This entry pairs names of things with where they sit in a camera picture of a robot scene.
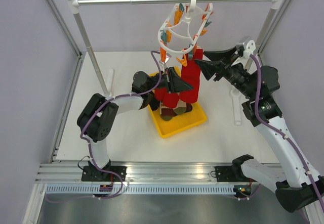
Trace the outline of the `red sock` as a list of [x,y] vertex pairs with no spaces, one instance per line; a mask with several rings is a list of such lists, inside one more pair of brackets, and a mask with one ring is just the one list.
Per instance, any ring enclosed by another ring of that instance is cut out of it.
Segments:
[[169,108],[176,108],[179,102],[179,95],[177,93],[169,93],[165,88],[156,88],[154,90],[154,96],[164,106]]
[[193,104],[198,100],[201,73],[199,66],[195,63],[195,59],[203,59],[203,49],[196,49],[192,60],[188,59],[188,55],[185,56],[187,59],[187,66],[182,66],[181,79],[191,85],[193,89],[181,92],[179,98],[183,102]]

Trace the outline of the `striped beige maroon sock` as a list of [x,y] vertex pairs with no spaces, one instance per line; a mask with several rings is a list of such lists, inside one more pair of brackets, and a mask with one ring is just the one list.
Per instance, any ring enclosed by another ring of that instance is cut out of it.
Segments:
[[182,100],[179,100],[177,106],[174,108],[174,112],[176,115],[182,115],[190,112],[191,110],[192,110],[192,105]]

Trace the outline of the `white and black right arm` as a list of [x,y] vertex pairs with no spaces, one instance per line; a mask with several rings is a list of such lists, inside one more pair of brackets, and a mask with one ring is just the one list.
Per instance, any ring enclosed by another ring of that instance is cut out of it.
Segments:
[[256,71],[248,73],[242,55],[236,48],[227,51],[205,51],[206,60],[196,59],[206,80],[226,79],[247,99],[242,110],[264,137],[279,160],[283,172],[276,172],[258,162],[253,156],[243,155],[233,160],[231,175],[237,181],[251,178],[271,190],[281,206],[293,213],[315,201],[323,205],[323,176],[307,160],[288,130],[282,111],[272,96],[280,88],[278,70],[261,66],[250,55]]

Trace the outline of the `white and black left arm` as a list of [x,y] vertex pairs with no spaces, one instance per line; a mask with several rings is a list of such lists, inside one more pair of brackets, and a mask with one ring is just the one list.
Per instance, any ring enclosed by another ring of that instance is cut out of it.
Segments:
[[110,134],[117,115],[149,107],[152,111],[166,106],[165,115],[176,116],[176,100],[168,99],[183,92],[192,91],[194,86],[184,81],[169,67],[164,72],[148,75],[138,71],[133,76],[131,92],[107,98],[93,94],[77,119],[81,138],[89,144],[88,164],[82,167],[83,182],[122,181],[121,167],[113,167],[107,153],[106,138]]

